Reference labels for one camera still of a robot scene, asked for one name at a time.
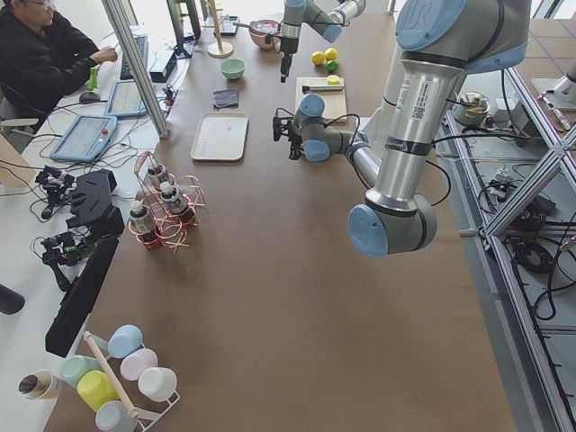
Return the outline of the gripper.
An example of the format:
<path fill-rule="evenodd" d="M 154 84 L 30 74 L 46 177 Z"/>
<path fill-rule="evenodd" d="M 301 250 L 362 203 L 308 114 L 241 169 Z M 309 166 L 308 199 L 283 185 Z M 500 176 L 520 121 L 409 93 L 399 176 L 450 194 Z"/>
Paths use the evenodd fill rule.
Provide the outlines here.
<path fill-rule="evenodd" d="M 281 37 L 280 51 L 283 53 L 280 80 L 282 83 L 285 83 L 292 66 L 292 55 L 298 51 L 298 39 L 293 37 Z"/>
<path fill-rule="evenodd" d="M 298 160 L 302 155 L 302 136 L 292 123 L 288 127 L 288 140 L 290 142 L 289 159 Z"/>

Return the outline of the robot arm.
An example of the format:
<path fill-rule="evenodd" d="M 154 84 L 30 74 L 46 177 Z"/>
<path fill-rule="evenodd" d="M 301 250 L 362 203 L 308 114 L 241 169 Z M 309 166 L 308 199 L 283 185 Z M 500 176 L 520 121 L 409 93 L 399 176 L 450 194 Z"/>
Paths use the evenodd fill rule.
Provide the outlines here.
<path fill-rule="evenodd" d="M 364 201 L 347 217 L 355 248 L 369 257 L 410 252 L 429 244 L 437 218 L 417 186 L 447 102 L 472 74 L 510 68 L 527 51 L 527 1 L 409 1 L 396 23 L 389 82 L 396 101 L 383 103 L 370 123 L 381 152 L 360 130 L 337 130 L 325 104 L 307 93 L 294 116 L 274 122 L 292 158 L 320 162 L 341 154 L 366 184 Z"/>
<path fill-rule="evenodd" d="M 283 54 L 280 82 L 290 75 L 293 55 L 297 53 L 304 24 L 309 25 L 325 41 L 334 42 L 343 27 L 365 11 L 365 1 L 339 1 L 338 6 L 326 12 L 315 1 L 285 0 L 283 19 L 278 27 L 279 50 Z"/>

